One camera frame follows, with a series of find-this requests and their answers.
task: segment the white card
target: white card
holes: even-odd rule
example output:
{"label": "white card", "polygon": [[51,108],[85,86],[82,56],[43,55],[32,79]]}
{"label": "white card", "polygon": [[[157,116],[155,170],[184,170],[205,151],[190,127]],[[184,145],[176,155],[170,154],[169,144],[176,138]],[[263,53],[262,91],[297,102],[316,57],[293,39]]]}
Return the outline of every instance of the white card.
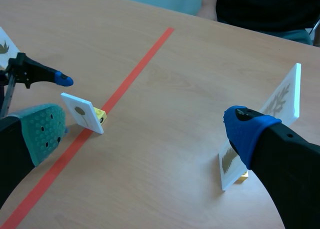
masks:
{"label": "white card", "polygon": [[104,133],[95,109],[90,101],[64,92],[61,93],[61,97],[78,125],[99,134]]}
{"label": "white card", "polygon": [[[301,64],[296,63],[259,112],[282,120],[289,127],[300,116]],[[248,169],[226,140],[219,152],[222,190],[235,183]]]}
{"label": "white card", "polygon": [[8,66],[8,60],[16,58],[19,52],[10,37],[0,27],[0,70],[5,70]]}

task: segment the black shirt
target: black shirt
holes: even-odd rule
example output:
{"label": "black shirt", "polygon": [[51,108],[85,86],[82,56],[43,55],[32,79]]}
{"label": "black shirt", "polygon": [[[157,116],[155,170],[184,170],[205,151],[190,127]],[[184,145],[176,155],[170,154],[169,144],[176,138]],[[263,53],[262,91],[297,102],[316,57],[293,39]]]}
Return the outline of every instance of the black shirt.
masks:
{"label": "black shirt", "polygon": [[312,28],[320,16],[320,0],[217,0],[218,17],[255,31]]}

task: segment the person's arm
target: person's arm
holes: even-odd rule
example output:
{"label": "person's arm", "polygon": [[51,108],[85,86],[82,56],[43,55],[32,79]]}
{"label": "person's arm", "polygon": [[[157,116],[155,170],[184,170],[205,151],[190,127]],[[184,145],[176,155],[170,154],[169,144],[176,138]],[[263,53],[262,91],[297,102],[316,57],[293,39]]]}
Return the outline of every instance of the person's arm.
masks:
{"label": "person's arm", "polygon": [[315,29],[313,45],[320,48],[320,25]]}
{"label": "person's arm", "polygon": [[216,21],[216,4],[217,0],[201,0],[201,8],[197,13],[198,17]]}

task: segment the fern image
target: fern image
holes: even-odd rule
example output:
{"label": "fern image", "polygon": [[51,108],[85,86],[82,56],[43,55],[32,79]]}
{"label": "fern image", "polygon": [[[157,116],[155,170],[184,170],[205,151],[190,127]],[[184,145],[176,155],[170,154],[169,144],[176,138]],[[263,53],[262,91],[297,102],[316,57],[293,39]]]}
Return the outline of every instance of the fern image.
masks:
{"label": "fern image", "polygon": [[284,104],[286,103],[286,100],[284,100],[284,97],[289,92],[290,84],[282,88],[281,91],[279,91],[273,98],[273,100],[270,102],[270,104],[266,107],[266,109],[263,111],[263,114],[265,115],[271,115],[273,117],[276,116],[276,114],[280,113],[282,109],[284,108]]}
{"label": "fern image", "polygon": [[223,173],[226,174],[232,164],[232,161],[236,158],[238,154],[230,147],[222,157],[222,169]]}
{"label": "fern image", "polygon": [[6,54],[9,51],[9,46],[7,46],[6,41],[4,41],[4,44],[0,44],[0,54]]}

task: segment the metal rod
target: metal rod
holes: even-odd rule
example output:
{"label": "metal rod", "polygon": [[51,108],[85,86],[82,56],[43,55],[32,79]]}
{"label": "metal rod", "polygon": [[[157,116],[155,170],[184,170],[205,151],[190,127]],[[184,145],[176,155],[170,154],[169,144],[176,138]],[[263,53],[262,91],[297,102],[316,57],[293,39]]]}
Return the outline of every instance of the metal rod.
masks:
{"label": "metal rod", "polygon": [[13,95],[13,93],[15,91],[15,86],[16,86],[16,79],[11,74],[10,78],[9,78],[8,87],[6,89],[5,97],[4,97],[4,100],[3,100],[3,104],[2,104],[2,107],[1,107],[1,111],[0,111],[0,119],[6,117],[8,115],[10,103],[11,103],[11,100],[12,100],[12,95]]}

